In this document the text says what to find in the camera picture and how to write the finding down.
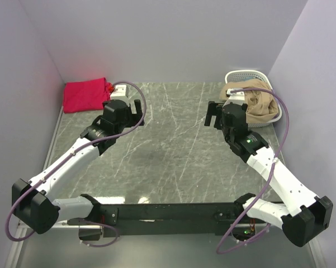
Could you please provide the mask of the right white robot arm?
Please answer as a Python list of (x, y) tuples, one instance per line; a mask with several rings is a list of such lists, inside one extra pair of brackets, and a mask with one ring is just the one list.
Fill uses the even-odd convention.
[(205, 126), (214, 118), (231, 151), (255, 170), (282, 200), (282, 204), (262, 200), (262, 194), (245, 194), (235, 201), (234, 224), (260, 219), (282, 229), (287, 239), (302, 247), (329, 227), (333, 203), (308, 189), (279, 160), (273, 148), (246, 123), (246, 104), (210, 101)]

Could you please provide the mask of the beige t-shirt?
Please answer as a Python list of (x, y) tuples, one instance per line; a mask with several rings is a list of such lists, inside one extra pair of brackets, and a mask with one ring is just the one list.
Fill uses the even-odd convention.
[[(226, 90), (229, 88), (259, 88), (271, 91), (271, 87), (268, 83), (259, 79), (249, 79), (242, 82), (228, 82), (222, 88), (219, 99), (226, 101)], [(247, 102), (247, 123), (267, 123), (277, 116), (279, 109), (278, 104), (274, 97), (266, 92), (260, 91), (246, 91), (244, 92), (245, 101)]]

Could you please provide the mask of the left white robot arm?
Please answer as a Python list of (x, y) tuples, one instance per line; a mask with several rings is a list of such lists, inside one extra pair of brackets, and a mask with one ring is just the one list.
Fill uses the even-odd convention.
[(124, 101), (114, 99), (104, 103), (98, 116), (56, 162), (30, 181), (18, 179), (12, 186), (11, 215), (15, 215), (34, 232), (43, 234), (56, 222), (75, 218), (87, 224), (100, 219), (100, 203), (82, 194), (76, 198), (58, 199), (58, 191), (85, 165), (101, 156), (116, 140), (144, 124), (146, 101), (134, 101), (136, 113)]

